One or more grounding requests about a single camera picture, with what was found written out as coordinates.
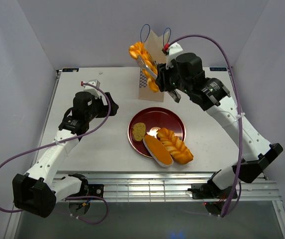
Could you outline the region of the metal serving tongs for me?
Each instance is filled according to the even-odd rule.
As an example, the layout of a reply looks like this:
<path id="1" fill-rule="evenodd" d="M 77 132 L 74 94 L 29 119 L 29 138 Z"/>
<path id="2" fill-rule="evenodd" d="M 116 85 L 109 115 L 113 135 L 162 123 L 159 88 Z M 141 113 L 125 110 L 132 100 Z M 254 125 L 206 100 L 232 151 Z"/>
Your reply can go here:
<path id="1" fill-rule="evenodd" d="M 143 70 L 146 70 L 149 75 L 151 77 L 153 77 L 154 79 L 157 78 L 157 74 L 154 73 L 152 71 L 152 69 L 144 62 L 143 58 L 141 56 L 138 56 L 137 59 L 136 59 L 136 62 L 137 62 L 137 65 L 143 69 Z M 181 99 L 181 96 L 171 96 L 173 98 L 173 100 L 176 102 L 176 103 L 179 103 L 180 102 L 180 99 Z"/>

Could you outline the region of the brown sliced bread piece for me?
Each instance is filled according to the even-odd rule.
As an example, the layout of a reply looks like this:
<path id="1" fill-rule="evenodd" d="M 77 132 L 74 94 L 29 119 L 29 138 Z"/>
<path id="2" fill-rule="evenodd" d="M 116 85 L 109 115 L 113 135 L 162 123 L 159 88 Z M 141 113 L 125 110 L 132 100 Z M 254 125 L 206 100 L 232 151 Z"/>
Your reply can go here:
<path id="1" fill-rule="evenodd" d="M 132 134 L 135 141 L 142 141 L 146 134 L 146 125 L 143 122 L 138 122 L 132 127 Z"/>

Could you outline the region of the orange iced twisted pastry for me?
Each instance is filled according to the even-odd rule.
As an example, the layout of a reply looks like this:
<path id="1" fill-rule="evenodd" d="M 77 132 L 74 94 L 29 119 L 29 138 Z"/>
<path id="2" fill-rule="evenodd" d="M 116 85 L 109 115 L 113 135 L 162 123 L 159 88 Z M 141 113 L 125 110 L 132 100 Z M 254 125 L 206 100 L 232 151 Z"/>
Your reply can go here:
<path id="1" fill-rule="evenodd" d="M 152 59 L 150 53 L 145 49 L 144 43 L 136 42 L 135 44 L 129 47 L 128 51 L 129 51 L 130 56 L 135 61 L 138 56 L 141 56 L 144 62 L 152 69 L 152 71 L 157 74 L 157 65 Z M 151 77 L 146 70 L 143 70 L 143 69 L 141 70 L 147 79 L 147 86 L 149 87 L 149 89 L 154 93 L 159 92 L 159 87 L 156 85 L 156 82 L 155 82 L 156 79 Z"/>

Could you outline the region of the golden braided loaf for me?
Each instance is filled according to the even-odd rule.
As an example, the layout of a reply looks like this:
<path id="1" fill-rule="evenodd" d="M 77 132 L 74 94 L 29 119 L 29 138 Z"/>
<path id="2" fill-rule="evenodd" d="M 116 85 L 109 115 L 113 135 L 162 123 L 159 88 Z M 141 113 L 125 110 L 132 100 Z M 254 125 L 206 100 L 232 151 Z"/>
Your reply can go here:
<path id="1" fill-rule="evenodd" d="M 193 154 L 174 131 L 163 127 L 157 131 L 157 138 L 179 164 L 187 164 L 193 160 Z"/>

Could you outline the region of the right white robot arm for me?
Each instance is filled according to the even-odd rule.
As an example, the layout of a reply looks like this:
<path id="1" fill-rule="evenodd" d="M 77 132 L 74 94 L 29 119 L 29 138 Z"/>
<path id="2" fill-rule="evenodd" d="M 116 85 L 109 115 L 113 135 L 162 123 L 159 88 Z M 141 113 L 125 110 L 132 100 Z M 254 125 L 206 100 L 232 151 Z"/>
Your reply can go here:
<path id="1" fill-rule="evenodd" d="M 176 102 L 177 91 L 215 119 L 238 146 L 240 162 L 219 170 L 208 181 L 208 193 L 219 198 L 226 188 L 238 181 L 253 182 L 282 152 L 279 143 L 270 143 L 261 136 L 239 113 L 239 103 L 218 78 L 205 75 L 201 59 L 194 53 L 182 53 L 173 59 L 170 66 L 158 64 L 156 84 L 161 91 L 168 92 Z"/>

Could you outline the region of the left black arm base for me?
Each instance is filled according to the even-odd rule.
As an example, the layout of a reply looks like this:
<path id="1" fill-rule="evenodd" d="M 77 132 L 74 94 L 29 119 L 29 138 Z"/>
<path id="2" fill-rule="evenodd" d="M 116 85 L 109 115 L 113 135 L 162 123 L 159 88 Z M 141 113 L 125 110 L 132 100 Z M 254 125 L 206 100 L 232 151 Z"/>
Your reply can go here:
<path id="1" fill-rule="evenodd" d="M 75 194 L 71 194 L 70 197 L 97 196 L 103 198 L 103 184 L 90 184 L 86 176 L 78 173 L 69 174 L 68 176 L 77 178 L 81 181 L 80 190 Z"/>

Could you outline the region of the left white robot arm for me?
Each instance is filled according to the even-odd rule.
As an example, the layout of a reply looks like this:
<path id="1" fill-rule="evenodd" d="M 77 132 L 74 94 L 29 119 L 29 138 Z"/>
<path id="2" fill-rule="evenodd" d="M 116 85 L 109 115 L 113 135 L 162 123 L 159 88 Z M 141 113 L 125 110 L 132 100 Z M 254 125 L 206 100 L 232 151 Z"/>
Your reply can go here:
<path id="1" fill-rule="evenodd" d="M 119 106 L 109 92 L 96 97 L 90 92 L 77 92 L 73 106 L 66 110 L 58 126 L 53 145 L 23 175 L 12 181 L 14 205 L 24 211 L 48 217 L 57 202 L 67 197 L 83 199 L 89 194 L 88 181 L 81 174 L 69 174 L 55 181 L 54 177 L 72 149 L 89 130 L 95 118 L 114 116 Z"/>

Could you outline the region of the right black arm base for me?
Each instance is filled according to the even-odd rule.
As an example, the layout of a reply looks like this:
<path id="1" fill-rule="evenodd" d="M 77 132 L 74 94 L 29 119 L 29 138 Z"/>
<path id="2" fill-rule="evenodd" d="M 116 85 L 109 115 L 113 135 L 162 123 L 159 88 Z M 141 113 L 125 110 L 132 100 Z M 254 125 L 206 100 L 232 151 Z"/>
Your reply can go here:
<path id="1" fill-rule="evenodd" d="M 231 193 L 232 187 L 220 190 L 219 188 L 208 183 L 194 183 L 188 188 L 192 193 L 193 199 L 227 199 Z"/>

